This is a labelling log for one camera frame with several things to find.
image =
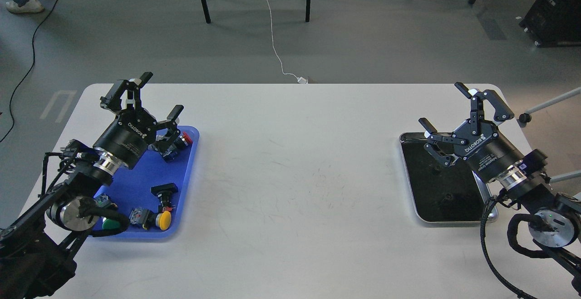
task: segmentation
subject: caster wheel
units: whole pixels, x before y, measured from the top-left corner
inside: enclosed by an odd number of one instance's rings
[[[518,117],[518,121],[519,121],[520,123],[523,123],[523,124],[527,124],[527,123],[529,123],[531,120],[532,120],[532,117],[531,117],[531,115],[530,115],[530,114],[528,114],[528,113],[523,113],[523,114],[519,115],[519,117]]]

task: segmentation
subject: cable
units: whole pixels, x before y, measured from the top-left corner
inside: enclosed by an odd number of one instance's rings
[[[268,12],[270,12],[270,36],[272,38],[272,50],[274,50],[274,55],[276,55],[276,57],[278,58],[278,61],[281,63],[282,74],[294,76],[296,78],[297,82],[299,82],[301,78],[297,77],[296,74],[286,73],[284,68],[282,67],[281,57],[278,56],[278,53],[276,52],[276,49],[274,48],[274,27],[272,26],[272,9],[270,8],[270,2],[268,0],[266,0],[266,4],[268,4]]]
[[[496,278],[500,281],[500,283],[502,283],[504,286],[506,286],[506,288],[508,290],[515,293],[517,295],[517,297],[519,297],[519,298],[536,299],[532,295],[529,295],[529,293],[522,291],[521,289],[512,285],[512,283],[508,282],[507,279],[503,278],[503,276],[500,275],[500,272],[498,272],[498,270],[496,270],[496,268],[492,264],[492,261],[490,260],[490,257],[488,256],[488,250],[486,249],[486,241],[485,241],[486,222],[488,221],[488,216],[490,216],[490,213],[494,209],[494,206],[496,206],[497,202],[499,202],[499,199],[496,199],[495,197],[490,197],[488,199],[488,201],[485,204],[484,212],[482,213],[482,217],[480,220],[480,243],[482,246],[482,253],[484,253],[484,258],[486,259],[486,262],[488,263],[488,267],[490,268],[490,270],[492,271],[494,276],[496,276]]]
[[[22,80],[20,82],[18,82],[18,84],[16,85],[16,87],[12,91],[12,95],[10,95],[10,101],[9,101],[9,104],[8,104],[8,111],[10,112],[10,119],[12,119],[12,125],[10,126],[10,129],[8,130],[8,132],[6,132],[6,134],[4,135],[4,137],[2,137],[2,139],[0,139],[0,142],[3,142],[4,139],[6,139],[6,137],[8,137],[8,134],[12,131],[12,129],[14,129],[15,120],[14,120],[14,113],[12,113],[12,100],[14,99],[14,94],[16,93],[16,90],[25,81],[25,78],[32,71],[32,69],[34,67],[34,64],[36,63],[36,50],[34,48],[34,38],[36,36],[36,33],[38,31],[38,28],[40,28],[40,26],[42,26],[42,24],[46,21],[46,19],[48,19],[48,17],[50,16],[50,14],[52,14],[52,11],[54,10],[54,7],[56,7],[56,3],[58,3],[58,1],[59,0],[54,1],[54,4],[52,5],[52,8],[50,8],[50,12],[48,12],[48,14],[44,17],[44,19],[40,22],[40,24],[38,24],[37,28],[34,30],[33,40],[32,40],[32,44],[33,44],[33,63],[30,66],[30,69],[26,72],[25,76],[22,77]]]

